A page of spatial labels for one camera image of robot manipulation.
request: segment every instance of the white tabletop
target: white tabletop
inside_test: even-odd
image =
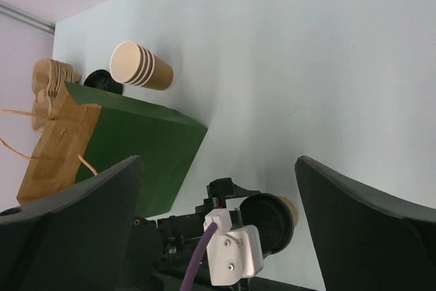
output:
[[[209,128],[171,214],[219,177],[287,196],[300,221],[261,276],[324,290],[295,161],[436,207],[435,19],[434,0],[109,0],[57,24],[53,57],[87,75],[133,40],[167,61],[170,90],[125,95]]]

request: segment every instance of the purple cable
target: purple cable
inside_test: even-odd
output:
[[[183,278],[182,285],[180,286],[180,291],[191,291],[193,279],[196,278],[198,267],[202,261],[206,247],[217,229],[218,225],[216,223],[212,223],[208,226],[206,231],[204,231],[200,242],[197,244],[197,247],[193,252],[191,260],[189,261],[185,277]]]

